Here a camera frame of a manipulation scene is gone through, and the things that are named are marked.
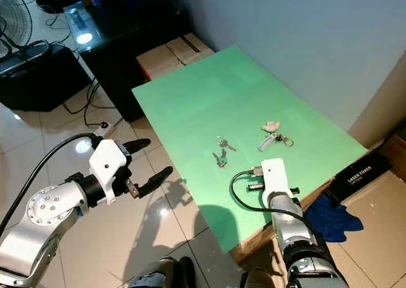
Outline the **key bunch with teal key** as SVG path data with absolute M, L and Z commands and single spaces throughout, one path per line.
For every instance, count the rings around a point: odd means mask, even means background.
M 233 148 L 224 137 L 217 136 L 216 142 L 218 146 L 220 146 L 221 152 L 220 154 L 213 154 L 213 157 L 215 158 L 218 167 L 223 168 L 227 164 L 227 150 L 236 152 L 236 149 Z

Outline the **white power strip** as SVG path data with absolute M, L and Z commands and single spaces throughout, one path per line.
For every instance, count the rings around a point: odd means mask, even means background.
M 95 134 L 98 137 L 107 138 L 108 134 L 110 134 L 110 128 L 111 125 L 109 123 L 101 122 L 99 123 L 98 128 L 96 128 L 95 131 L 93 131 L 93 134 Z

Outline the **key bunch with white charm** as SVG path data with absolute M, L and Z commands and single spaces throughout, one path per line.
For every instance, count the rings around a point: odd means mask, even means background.
M 281 122 L 269 121 L 260 127 L 262 131 L 266 131 L 267 136 L 266 138 L 264 138 L 264 140 L 262 140 L 262 142 L 258 146 L 259 152 L 264 152 L 272 143 L 282 143 L 288 148 L 294 145 L 293 140 L 291 140 L 289 137 L 286 137 L 278 133 L 280 126 Z

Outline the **green topped wooden table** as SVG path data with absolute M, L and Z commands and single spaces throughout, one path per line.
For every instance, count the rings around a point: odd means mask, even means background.
M 211 227 L 222 251 L 231 251 L 270 221 L 244 209 L 229 192 L 229 182 L 262 160 L 282 158 L 290 187 L 299 198 L 314 192 L 366 153 L 344 129 L 296 96 L 272 73 L 232 46 L 133 89 L 186 187 Z M 260 128 L 281 122 L 278 133 L 290 148 L 272 143 Z M 216 137 L 227 139 L 227 164 L 218 167 Z

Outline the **black glass topped cabinet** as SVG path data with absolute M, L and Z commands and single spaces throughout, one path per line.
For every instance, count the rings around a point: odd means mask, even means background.
M 79 56 L 124 120 L 144 117 L 133 94 L 146 82 L 137 57 L 191 32 L 189 11 L 172 0 L 151 0 L 139 6 L 76 2 L 63 13 Z

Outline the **brown cardboard box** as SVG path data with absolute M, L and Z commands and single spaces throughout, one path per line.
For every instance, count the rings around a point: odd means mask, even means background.
M 193 33 L 188 33 L 166 43 L 170 53 L 181 65 L 189 65 L 214 54 L 214 50 L 203 43 Z
M 150 82 L 185 66 L 166 45 L 140 54 L 136 57 L 136 61 L 145 75 L 145 82 Z

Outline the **blue cloth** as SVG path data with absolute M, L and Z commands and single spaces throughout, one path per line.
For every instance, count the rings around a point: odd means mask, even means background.
M 351 215 L 347 207 L 334 205 L 330 196 L 319 195 L 304 212 L 305 218 L 312 224 L 314 230 L 321 233 L 326 242 L 339 244 L 346 242 L 348 231 L 362 231 L 363 223 L 357 216 Z

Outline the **robot left leg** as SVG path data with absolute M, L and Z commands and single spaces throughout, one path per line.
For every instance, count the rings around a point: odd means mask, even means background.
M 130 280 L 127 288 L 197 288 L 193 260 L 162 257 Z

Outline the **black laser toner box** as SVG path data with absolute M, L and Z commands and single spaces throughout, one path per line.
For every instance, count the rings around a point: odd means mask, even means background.
M 388 158 L 375 151 L 369 152 L 338 172 L 323 193 L 330 199 L 331 205 L 337 207 L 391 168 Z

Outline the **brown wooden furniture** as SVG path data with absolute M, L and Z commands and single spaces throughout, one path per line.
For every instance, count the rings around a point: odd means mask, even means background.
M 390 135 L 376 151 L 388 159 L 391 171 L 406 183 L 406 126 Z

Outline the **beige wooden panel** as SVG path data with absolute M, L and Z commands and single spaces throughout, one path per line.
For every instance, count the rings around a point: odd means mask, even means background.
M 373 148 L 406 117 L 406 62 L 394 67 L 355 120 L 349 134 L 365 148 Z

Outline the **black standing fan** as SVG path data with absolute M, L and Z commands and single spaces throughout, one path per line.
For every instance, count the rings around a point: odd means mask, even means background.
M 24 0 L 0 0 L 1 59 L 28 45 L 32 35 L 32 18 Z

